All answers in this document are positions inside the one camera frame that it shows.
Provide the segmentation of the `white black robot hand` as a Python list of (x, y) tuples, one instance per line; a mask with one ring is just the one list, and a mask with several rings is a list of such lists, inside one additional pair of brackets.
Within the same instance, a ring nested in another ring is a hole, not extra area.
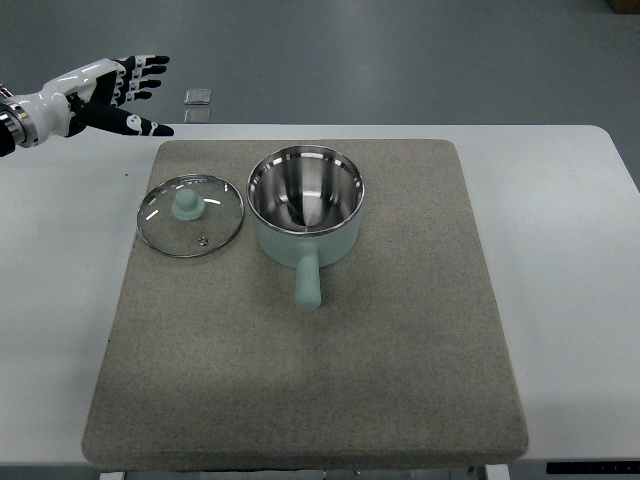
[(172, 136), (171, 127), (123, 108), (152, 96), (168, 62), (162, 55), (105, 58), (46, 82), (38, 92), (11, 94), (5, 103), (24, 131), (16, 148), (38, 146), (51, 136), (69, 138), (87, 127), (124, 136)]

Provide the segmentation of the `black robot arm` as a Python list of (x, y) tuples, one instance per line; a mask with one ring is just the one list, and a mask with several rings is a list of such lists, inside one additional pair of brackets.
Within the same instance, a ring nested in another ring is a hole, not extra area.
[(5, 103), (11, 96), (5, 84), (1, 84), (1, 156), (15, 151), (16, 145), (24, 139), (24, 131), (13, 110)]

